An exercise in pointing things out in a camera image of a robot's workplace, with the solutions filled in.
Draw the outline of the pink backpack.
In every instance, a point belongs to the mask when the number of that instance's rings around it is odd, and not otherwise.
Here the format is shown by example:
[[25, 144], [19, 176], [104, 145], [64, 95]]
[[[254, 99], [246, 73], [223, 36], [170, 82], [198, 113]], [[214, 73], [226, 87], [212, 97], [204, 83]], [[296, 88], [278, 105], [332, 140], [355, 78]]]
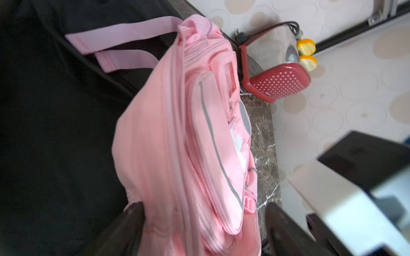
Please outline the pink backpack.
[[112, 146], [129, 204], [142, 202], [139, 256], [259, 256], [252, 127], [237, 55], [208, 18], [160, 17], [67, 34], [101, 69], [151, 68]]

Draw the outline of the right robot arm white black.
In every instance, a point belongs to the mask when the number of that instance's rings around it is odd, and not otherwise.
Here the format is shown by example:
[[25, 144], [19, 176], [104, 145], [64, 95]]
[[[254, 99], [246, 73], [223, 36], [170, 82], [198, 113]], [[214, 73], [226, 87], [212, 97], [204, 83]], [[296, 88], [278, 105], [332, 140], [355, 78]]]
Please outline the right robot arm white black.
[[289, 178], [336, 256], [410, 253], [410, 143], [352, 131]]

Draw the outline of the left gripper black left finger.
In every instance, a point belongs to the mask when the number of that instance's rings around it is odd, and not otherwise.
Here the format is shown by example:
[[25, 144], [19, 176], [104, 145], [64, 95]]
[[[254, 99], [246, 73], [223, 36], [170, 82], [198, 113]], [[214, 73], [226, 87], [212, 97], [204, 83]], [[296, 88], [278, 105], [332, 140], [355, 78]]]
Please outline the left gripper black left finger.
[[144, 205], [134, 203], [120, 214], [81, 256], [136, 256], [145, 222]]

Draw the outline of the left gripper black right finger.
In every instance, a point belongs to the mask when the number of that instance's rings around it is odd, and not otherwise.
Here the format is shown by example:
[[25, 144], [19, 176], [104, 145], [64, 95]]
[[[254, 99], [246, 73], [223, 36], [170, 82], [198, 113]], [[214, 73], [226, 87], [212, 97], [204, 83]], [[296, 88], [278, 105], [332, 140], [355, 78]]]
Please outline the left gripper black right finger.
[[277, 204], [265, 209], [265, 227], [274, 256], [331, 256], [325, 247], [316, 243]]

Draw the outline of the black backpack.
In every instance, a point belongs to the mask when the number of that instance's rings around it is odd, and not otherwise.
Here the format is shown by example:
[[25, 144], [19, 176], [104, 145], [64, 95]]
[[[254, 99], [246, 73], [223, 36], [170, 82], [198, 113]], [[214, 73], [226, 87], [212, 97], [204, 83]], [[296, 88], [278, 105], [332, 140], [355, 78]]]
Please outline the black backpack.
[[76, 255], [122, 213], [115, 126], [151, 70], [108, 75], [65, 35], [163, 16], [168, 1], [1, 2], [1, 255]]

